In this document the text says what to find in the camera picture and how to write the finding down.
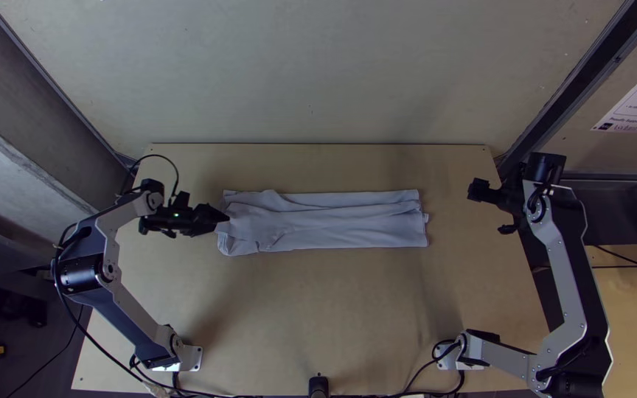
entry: folded cloth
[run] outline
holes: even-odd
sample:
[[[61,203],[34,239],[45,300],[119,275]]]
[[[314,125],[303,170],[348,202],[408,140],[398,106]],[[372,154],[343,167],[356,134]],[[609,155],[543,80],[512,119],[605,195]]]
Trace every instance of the folded cloth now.
[[[279,194],[224,191],[217,248],[226,256],[308,248],[402,248],[428,245],[420,194],[390,192]]]

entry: tabletop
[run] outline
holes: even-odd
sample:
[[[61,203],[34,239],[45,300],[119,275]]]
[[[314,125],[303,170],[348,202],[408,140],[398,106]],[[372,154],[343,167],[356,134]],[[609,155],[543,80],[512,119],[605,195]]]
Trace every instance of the tabletop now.
[[[203,347],[184,388],[216,394],[305,395],[321,372],[332,394],[392,394],[431,359],[437,341],[464,328],[501,335],[536,351],[548,330],[512,222],[495,206],[466,199],[473,178],[498,185],[492,156],[478,145],[152,144],[169,157],[179,189],[217,203],[223,189],[359,192],[418,189],[427,248],[305,250],[226,257],[216,236],[142,236],[119,230],[122,282],[160,324]],[[142,162],[137,182],[167,190],[173,169]],[[88,331],[121,362],[133,347],[94,313]],[[169,383],[170,375],[153,372]],[[446,391],[453,372],[427,369],[414,388]],[[83,345],[73,388],[144,392]],[[497,369],[469,372],[463,391],[525,388]]]
[[[637,245],[606,246],[637,261]],[[587,247],[592,266],[630,265],[595,247]],[[606,398],[637,397],[637,268],[595,269],[610,334],[613,365],[604,384]]]

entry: robotic arm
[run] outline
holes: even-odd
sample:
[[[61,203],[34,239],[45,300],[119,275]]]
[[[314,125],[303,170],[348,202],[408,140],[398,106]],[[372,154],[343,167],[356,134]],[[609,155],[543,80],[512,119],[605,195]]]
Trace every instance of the robotic arm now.
[[[524,248],[528,258],[539,255],[549,262],[560,322],[550,325],[551,333],[537,353],[503,344],[496,334],[467,329],[456,339],[459,348],[439,361],[440,369],[494,366],[523,379],[542,398],[602,397],[602,384],[611,367],[608,321],[582,242],[584,206],[570,188],[557,185],[565,160],[533,153],[528,164],[521,164],[500,189],[491,189],[487,181],[476,178],[468,193],[471,200],[495,204],[512,214],[513,224],[498,229],[502,234],[519,231],[539,242]],[[434,357],[448,346],[437,346]]]
[[[170,325],[157,324],[122,285],[117,264],[117,229],[140,217],[139,232],[176,232],[197,236],[215,230],[229,218],[207,204],[191,209],[189,194],[180,192],[173,204],[163,206],[164,185],[143,180],[139,191],[128,193],[109,209],[80,221],[66,247],[52,263],[56,288],[72,301],[96,309],[135,346],[135,356],[147,369],[197,371],[201,347],[185,344]]]

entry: cable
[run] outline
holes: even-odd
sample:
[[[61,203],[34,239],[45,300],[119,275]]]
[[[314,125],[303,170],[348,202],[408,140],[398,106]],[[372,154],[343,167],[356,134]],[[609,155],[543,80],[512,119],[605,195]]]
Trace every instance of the cable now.
[[[66,232],[67,232],[67,229],[63,232],[63,234],[61,234],[60,239],[58,240],[58,247],[56,248],[55,258],[53,259],[53,265],[51,269],[53,274],[53,279],[56,281],[55,291],[56,293],[58,293],[58,298],[60,298],[60,302],[63,303],[63,307],[65,307],[66,312],[68,313],[68,317],[70,317],[71,321],[73,321],[75,326],[85,335],[85,337],[88,338],[88,340],[90,340],[90,342],[95,347],[97,347],[97,349],[100,350],[100,352],[102,352],[107,358],[109,358],[109,360],[117,364],[120,368],[124,369],[124,371],[129,373],[130,376],[134,377],[135,379],[137,379],[137,381],[142,383],[143,381],[139,376],[134,374],[131,370],[127,369],[126,366],[122,365],[122,363],[120,363],[115,357],[113,357],[109,352],[107,352],[104,348],[102,348],[102,346],[92,336],[90,336],[90,334],[88,333],[87,330],[85,330],[83,325],[81,325],[80,322],[75,319],[73,312],[70,310],[70,306],[68,305],[68,302],[63,296],[63,293],[60,291],[60,284],[58,283],[59,281],[58,260],[60,259],[60,255],[63,253],[63,250],[65,250],[65,248],[67,248],[71,244],[75,243],[80,238],[80,235],[73,234],[70,238],[68,238],[65,242],[63,242],[63,238],[65,237]]]
[[[80,322],[80,317],[83,316],[83,305],[80,305],[80,313],[77,314],[77,320],[78,322]],[[70,337],[68,338],[68,343],[66,343],[66,346],[64,346],[62,349],[60,349],[60,351],[56,354],[53,355],[53,357],[51,359],[48,360],[48,362],[44,363],[40,368],[38,368],[35,372],[33,372],[28,379],[26,379],[26,381],[24,381],[22,384],[20,384],[17,388],[14,388],[13,391],[11,391],[8,395],[7,398],[10,398],[12,395],[16,394],[17,391],[21,390],[26,384],[28,384],[29,381],[31,381],[36,374],[38,374],[38,372],[44,370],[46,368],[46,366],[48,366],[51,362],[53,362],[55,360],[55,358],[58,357],[58,355],[63,354],[64,351],[66,351],[66,349],[68,349],[68,347],[70,346],[70,343],[73,341],[73,337],[75,336],[75,332],[77,331],[77,327],[73,326],[73,331],[70,333]]]
[[[205,391],[193,391],[193,390],[186,390],[185,388],[179,388],[179,387],[175,387],[173,385],[166,385],[164,383],[160,383],[154,379],[152,379],[151,377],[148,377],[140,368],[139,368],[139,364],[140,362],[136,360],[136,355],[132,354],[132,356],[129,358],[129,366],[130,369],[134,369],[137,371],[137,373],[139,373],[143,378],[145,378],[147,381],[149,381],[149,383],[153,383],[158,385],[159,387],[163,387],[163,388],[168,388],[170,390],[175,391],[177,394],[179,394],[181,397],[183,397],[184,395],[182,393],[187,393],[187,394],[194,394],[192,396],[185,396],[186,398],[192,398],[195,397],[197,395],[201,395],[204,397],[208,397],[208,398],[238,398],[238,397],[242,397],[242,396],[234,396],[234,397],[230,397],[227,395],[217,395],[217,394],[211,394],[209,392],[205,392]]]
[[[138,187],[135,187],[125,192],[125,186],[127,186],[127,181],[129,181],[129,177],[132,176],[132,171],[134,170],[135,167],[139,166],[139,164],[146,158],[162,158],[166,160],[167,162],[169,162],[171,166],[173,167],[173,171],[175,171],[176,173],[176,181],[173,183],[173,189],[171,189],[171,196],[169,196],[169,204],[171,204],[171,198],[176,196],[176,189],[178,188],[178,168],[171,161],[171,159],[163,155],[157,155],[155,153],[152,153],[151,155],[142,156],[137,161],[135,161],[134,164],[132,164],[132,166],[129,169],[127,169],[127,174],[125,175],[125,180],[122,182],[122,188],[119,189],[119,194],[123,195],[125,193],[133,192],[134,190],[138,189]]]
[[[443,341],[438,342],[436,345],[434,345],[434,348],[432,348],[432,350],[431,350],[432,360],[430,360],[429,362],[425,363],[424,365],[422,365],[421,368],[419,368],[419,370],[417,370],[417,372],[414,374],[414,376],[412,376],[412,378],[409,380],[409,383],[407,383],[407,386],[405,387],[404,390],[402,390],[401,393],[388,396],[387,398],[398,398],[398,397],[404,397],[405,395],[412,395],[412,394],[428,394],[428,395],[431,395],[431,396],[434,396],[434,397],[444,397],[444,396],[451,395],[451,394],[457,394],[459,392],[459,390],[461,389],[461,387],[464,385],[464,381],[465,381],[464,371],[459,371],[459,376],[460,376],[459,384],[457,385],[457,387],[455,389],[453,389],[451,391],[447,391],[447,392],[409,391],[409,388],[412,386],[412,384],[414,384],[414,381],[418,378],[418,376],[422,373],[422,371],[424,371],[424,369],[429,367],[432,363],[437,363],[440,360],[444,359],[456,347],[461,346],[461,344],[458,343],[458,342],[456,342],[456,343],[452,343],[452,342],[453,342],[453,340],[443,340]],[[440,356],[434,357],[434,349],[438,345],[443,344],[443,343],[452,343],[452,344],[449,345],[449,347],[447,347]]]
[[[446,392],[439,392],[439,391],[407,391],[407,392],[401,392],[399,394],[395,394],[395,395],[388,395],[387,397],[384,398],[401,398],[401,397],[405,397],[408,395],[431,395],[432,397],[446,397],[448,395],[451,394],[458,394],[459,391],[461,390],[461,387],[464,386],[464,381],[466,381],[466,375],[464,373],[464,371],[460,370],[459,371],[459,384],[451,391],[446,391]]]
[[[579,349],[579,351],[573,357],[571,357],[567,362],[561,365],[550,366],[548,368],[544,368],[540,371],[537,371],[537,373],[535,374],[535,377],[539,381],[544,381],[548,377],[557,376],[558,374],[564,372],[567,369],[567,367],[570,366],[575,360],[578,360],[579,358],[586,355],[586,351],[591,346],[591,341],[592,341],[591,339],[587,340],[586,343],[584,343],[584,345],[582,346],[582,348]]]
[[[599,245],[594,245],[594,247],[599,249],[600,251],[603,251],[605,253],[609,253],[611,256],[618,257],[620,259],[624,259],[624,260],[626,260],[628,262],[632,262],[635,265],[602,265],[602,266],[592,267],[592,268],[637,268],[637,261],[635,261],[634,259],[629,259],[626,256],[623,256],[621,254],[618,254],[618,253],[615,253],[613,251],[610,251],[610,250],[608,250],[606,248],[603,248],[603,247],[601,247]]]

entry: black metal frame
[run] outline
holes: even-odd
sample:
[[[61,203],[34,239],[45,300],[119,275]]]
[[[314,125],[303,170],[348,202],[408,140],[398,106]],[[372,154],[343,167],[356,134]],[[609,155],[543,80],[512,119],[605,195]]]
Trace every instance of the black metal frame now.
[[[498,165],[502,178],[539,150],[637,45],[637,0],[627,1]]]

